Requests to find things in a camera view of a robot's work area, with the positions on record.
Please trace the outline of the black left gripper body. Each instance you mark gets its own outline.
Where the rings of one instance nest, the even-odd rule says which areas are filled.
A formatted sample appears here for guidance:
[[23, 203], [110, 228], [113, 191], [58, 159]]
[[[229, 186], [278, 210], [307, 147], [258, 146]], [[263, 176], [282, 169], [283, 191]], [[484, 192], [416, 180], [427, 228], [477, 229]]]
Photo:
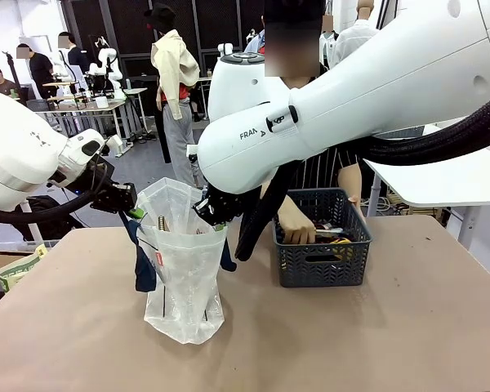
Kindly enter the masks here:
[[136, 187], [132, 183], [109, 182], [103, 185], [90, 204], [101, 212], [119, 213], [133, 210], [136, 206]]

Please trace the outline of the person's right hand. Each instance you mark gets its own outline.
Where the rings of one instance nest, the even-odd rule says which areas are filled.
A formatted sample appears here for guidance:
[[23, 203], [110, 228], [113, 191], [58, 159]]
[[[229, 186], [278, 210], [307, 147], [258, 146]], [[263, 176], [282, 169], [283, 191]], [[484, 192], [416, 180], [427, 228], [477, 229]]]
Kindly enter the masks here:
[[316, 229], [306, 216], [285, 216], [279, 221], [284, 232], [284, 243], [292, 245], [315, 243]]

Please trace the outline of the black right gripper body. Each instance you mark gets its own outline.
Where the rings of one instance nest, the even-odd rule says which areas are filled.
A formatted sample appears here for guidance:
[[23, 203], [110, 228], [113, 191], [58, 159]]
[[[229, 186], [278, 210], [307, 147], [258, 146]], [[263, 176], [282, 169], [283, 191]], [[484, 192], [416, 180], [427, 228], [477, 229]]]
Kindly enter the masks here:
[[228, 194], [212, 185], [202, 190], [202, 198], [192, 208], [211, 226], [225, 225], [244, 212], [243, 199], [237, 194]]

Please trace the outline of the person's left hand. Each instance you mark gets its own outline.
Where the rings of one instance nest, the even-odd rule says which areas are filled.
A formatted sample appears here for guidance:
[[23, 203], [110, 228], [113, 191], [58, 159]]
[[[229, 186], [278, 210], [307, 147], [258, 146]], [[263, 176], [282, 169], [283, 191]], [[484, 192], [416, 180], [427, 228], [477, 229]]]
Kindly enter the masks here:
[[358, 196], [349, 196], [348, 200], [356, 209], [356, 212], [359, 214], [359, 217], [362, 218], [363, 220], [365, 220], [365, 216], [364, 216], [362, 208], [361, 208], [361, 200], [359, 199], [359, 197]]

